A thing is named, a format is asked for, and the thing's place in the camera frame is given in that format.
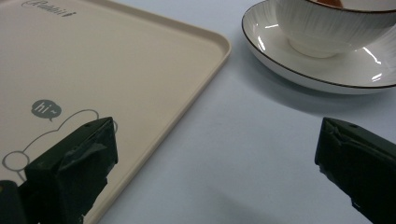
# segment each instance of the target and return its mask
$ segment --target teacup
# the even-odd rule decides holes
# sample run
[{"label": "teacup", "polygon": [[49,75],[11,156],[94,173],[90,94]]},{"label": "teacup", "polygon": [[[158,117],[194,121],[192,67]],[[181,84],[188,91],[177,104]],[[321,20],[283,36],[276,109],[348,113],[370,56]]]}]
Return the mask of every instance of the teacup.
[{"label": "teacup", "polygon": [[276,0],[276,19],[294,49],[327,58],[363,48],[394,27],[396,0]]}]

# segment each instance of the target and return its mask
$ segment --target table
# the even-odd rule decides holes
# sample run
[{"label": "table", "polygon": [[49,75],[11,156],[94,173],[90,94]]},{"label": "table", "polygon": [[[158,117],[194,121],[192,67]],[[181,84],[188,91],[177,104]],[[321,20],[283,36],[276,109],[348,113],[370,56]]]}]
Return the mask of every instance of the table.
[{"label": "table", "polygon": [[396,90],[348,96],[297,86],[241,31],[259,1],[117,0],[225,35],[228,62],[104,214],[122,223],[370,223],[314,164],[323,117],[396,142]]}]

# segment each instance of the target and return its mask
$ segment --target plastic tray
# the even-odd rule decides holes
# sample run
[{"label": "plastic tray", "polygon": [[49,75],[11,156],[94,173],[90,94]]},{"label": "plastic tray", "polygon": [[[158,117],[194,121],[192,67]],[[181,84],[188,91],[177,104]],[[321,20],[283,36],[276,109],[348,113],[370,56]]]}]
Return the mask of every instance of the plastic tray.
[{"label": "plastic tray", "polygon": [[0,1],[0,179],[111,116],[120,161],[95,223],[221,68],[223,36],[107,1]]}]

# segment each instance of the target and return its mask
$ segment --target saucer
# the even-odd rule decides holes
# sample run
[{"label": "saucer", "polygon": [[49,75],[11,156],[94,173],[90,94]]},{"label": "saucer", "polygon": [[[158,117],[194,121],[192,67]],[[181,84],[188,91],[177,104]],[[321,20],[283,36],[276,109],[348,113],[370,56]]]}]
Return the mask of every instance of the saucer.
[{"label": "saucer", "polygon": [[331,58],[305,56],[279,29],[276,0],[251,7],[242,19],[249,49],[281,77],[318,91],[369,94],[396,86],[396,26],[373,44]]}]

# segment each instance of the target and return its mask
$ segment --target cup rim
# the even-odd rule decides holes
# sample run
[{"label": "cup rim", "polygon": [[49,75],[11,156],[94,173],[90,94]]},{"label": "cup rim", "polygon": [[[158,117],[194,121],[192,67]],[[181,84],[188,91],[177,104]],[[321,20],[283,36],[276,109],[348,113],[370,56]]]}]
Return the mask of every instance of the cup rim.
[{"label": "cup rim", "polygon": [[377,11],[375,11],[375,10],[361,10],[361,9],[351,9],[351,8],[344,8],[344,7],[334,7],[331,5],[326,5],[326,4],[323,4],[320,2],[314,2],[311,0],[305,0],[305,2],[316,4],[321,7],[328,7],[328,8],[335,9],[335,10],[348,11],[348,12],[353,12],[353,13],[385,14],[385,13],[395,13],[396,12],[396,8],[391,9],[391,10],[377,10]]}]

